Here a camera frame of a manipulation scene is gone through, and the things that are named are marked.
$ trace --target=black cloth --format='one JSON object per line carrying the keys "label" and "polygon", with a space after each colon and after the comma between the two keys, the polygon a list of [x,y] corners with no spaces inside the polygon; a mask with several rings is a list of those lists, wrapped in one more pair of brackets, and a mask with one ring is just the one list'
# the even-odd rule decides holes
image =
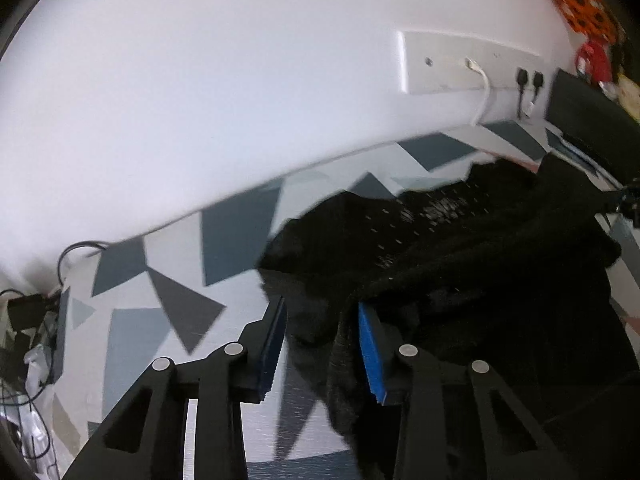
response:
{"label": "black cloth", "polygon": [[[359,301],[441,360],[489,362],[548,424],[580,478],[608,478],[593,474],[620,464],[628,439],[601,436],[614,440],[604,446],[610,452],[584,456],[584,420],[576,415],[638,371],[609,306],[605,268],[620,248],[594,220],[599,197],[582,172],[554,156],[537,175],[498,160],[474,166],[466,182],[397,200],[340,193],[273,239],[260,272],[267,294],[286,298],[290,358],[364,476],[392,475],[399,411],[378,406],[369,392]],[[468,389],[450,391],[446,405],[457,457],[450,477],[482,478]]]}
{"label": "black cloth", "polygon": [[640,124],[600,89],[558,70],[545,119],[622,184],[640,178]]}

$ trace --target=orange polka dot object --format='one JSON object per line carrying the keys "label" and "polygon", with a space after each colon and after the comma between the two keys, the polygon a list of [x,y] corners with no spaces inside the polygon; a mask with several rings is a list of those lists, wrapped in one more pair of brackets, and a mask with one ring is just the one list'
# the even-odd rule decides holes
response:
{"label": "orange polka dot object", "polygon": [[616,43],[618,28],[602,0],[553,0],[553,3],[574,32]]}

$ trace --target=black cable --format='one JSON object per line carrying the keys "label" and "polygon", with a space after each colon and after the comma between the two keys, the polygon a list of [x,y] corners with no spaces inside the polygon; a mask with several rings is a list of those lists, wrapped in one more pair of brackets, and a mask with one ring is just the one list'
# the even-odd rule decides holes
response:
{"label": "black cable", "polygon": [[533,99],[531,100],[532,104],[535,104],[538,100],[538,94],[540,93],[540,89],[545,85],[545,76],[542,72],[535,72],[533,75]]}
{"label": "black cable", "polygon": [[56,446],[52,446],[53,448],[53,464],[51,464],[49,467],[56,467],[56,478],[60,478],[60,468],[58,466],[58,454],[56,453]]}
{"label": "black cable", "polygon": [[38,409],[38,407],[35,404],[31,404],[29,406],[29,411],[33,412],[33,410],[35,409],[36,413],[38,414],[38,416],[40,417],[40,420],[42,421],[42,425],[44,426],[44,431],[47,434],[47,447],[45,448],[45,450],[35,456],[30,456],[28,454],[22,454],[23,457],[25,457],[25,459],[27,460],[40,460],[41,458],[44,458],[47,453],[51,450],[51,448],[53,447],[53,440],[51,438],[51,433],[49,432],[49,427],[47,426],[47,423],[44,421],[44,417],[42,416],[42,414],[40,413],[40,410]]}
{"label": "black cable", "polygon": [[[47,324],[43,321],[42,325],[44,327],[45,332],[47,332],[47,337],[49,338],[49,342],[51,342],[51,339],[52,339],[51,332],[49,332],[49,329],[47,328]],[[0,406],[11,406],[13,408],[20,408],[21,406],[26,406],[27,404],[31,404],[35,402],[38,399],[38,397],[42,395],[46,387],[49,385],[49,381],[51,380],[52,374],[53,374],[53,350],[51,350],[51,364],[49,365],[49,372],[47,373],[47,378],[44,380],[44,382],[42,383],[42,387],[37,391],[37,393],[33,397],[27,396],[27,400],[24,400],[23,402],[4,402],[6,398],[18,399],[19,397],[23,397],[24,394],[18,394],[18,395],[10,394],[8,397],[5,397],[3,392],[2,402],[0,402]]]}
{"label": "black cable", "polygon": [[522,118],[522,99],[524,97],[524,87],[529,82],[529,72],[524,70],[523,68],[519,68],[516,72],[516,83],[518,84],[518,88],[520,90],[520,95],[518,96],[518,120]]}
{"label": "black cable", "polygon": [[61,286],[64,285],[64,282],[62,280],[62,273],[60,272],[60,267],[62,266],[62,260],[71,251],[74,251],[76,249],[80,249],[82,247],[91,247],[91,248],[99,249],[99,250],[103,251],[108,246],[109,246],[109,244],[107,242],[99,242],[98,240],[84,240],[82,242],[76,242],[75,244],[69,245],[69,247],[67,247],[64,251],[62,251],[62,254],[60,254],[60,257],[58,258],[57,272],[58,272],[58,281],[60,282],[60,285]]}
{"label": "black cable", "polygon": [[[5,388],[4,388],[4,384],[2,384],[2,407],[4,407],[4,416],[6,417],[6,407],[10,406],[10,404],[7,404],[4,402],[4,399],[6,398],[5,394]],[[49,431],[49,427],[47,426],[47,423],[44,421],[44,417],[42,416],[42,414],[40,413],[40,410],[38,409],[38,407],[31,403],[29,405],[29,411],[33,413],[33,410],[35,409],[36,413],[38,414],[38,416],[40,417],[40,420],[42,421],[42,425],[44,426],[44,431],[47,435],[47,447],[45,448],[45,450],[38,454],[38,455],[34,455],[31,456],[29,454],[25,454],[23,450],[20,450],[20,454],[23,456],[23,458],[25,458],[26,460],[40,460],[41,458],[45,457],[47,455],[47,453],[51,450],[52,446],[53,446],[53,440],[51,438],[51,433]],[[22,427],[22,418],[20,418],[20,435],[24,435],[24,428]],[[33,445],[33,437],[31,437],[31,446],[34,447]]]}
{"label": "black cable", "polygon": [[20,292],[20,290],[17,290],[16,288],[6,288],[5,290],[0,290],[0,296],[4,296],[5,294],[9,294],[10,292],[12,292],[13,294],[17,294],[18,296],[21,296],[23,298],[26,296],[24,292]]}

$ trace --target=power outlet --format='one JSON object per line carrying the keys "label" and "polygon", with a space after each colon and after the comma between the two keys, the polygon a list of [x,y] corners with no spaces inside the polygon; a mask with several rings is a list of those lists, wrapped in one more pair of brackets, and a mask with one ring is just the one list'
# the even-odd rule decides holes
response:
{"label": "power outlet", "polygon": [[516,70],[537,70],[549,80],[549,67],[532,52],[493,41],[444,32],[400,32],[402,91],[429,94],[482,88],[482,78],[465,66],[469,57],[486,72],[492,88],[517,88]]}

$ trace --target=geometric patterned table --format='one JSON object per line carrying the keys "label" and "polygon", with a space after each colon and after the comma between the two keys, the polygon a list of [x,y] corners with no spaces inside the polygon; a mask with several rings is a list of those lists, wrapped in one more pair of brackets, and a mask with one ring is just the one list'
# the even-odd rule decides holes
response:
{"label": "geometric patterned table", "polygon": [[[377,198],[433,189],[465,178],[471,164],[496,155],[534,168],[554,145],[555,133],[544,123],[504,121],[376,146],[236,194],[79,262],[63,290],[62,375],[43,396],[61,473],[154,358],[204,358],[262,317],[267,299],[253,267],[287,219],[345,189]],[[623,247],[609,271],[612,306],[638,353],[638,234],[627,222],[612,220],[611,235]],[[242,424],[252,479],[358,477],[324,405],[287,363],[286,344],[271,393],[258,406],[242,406]],[[186,471],[192,461],[188,450]]]}

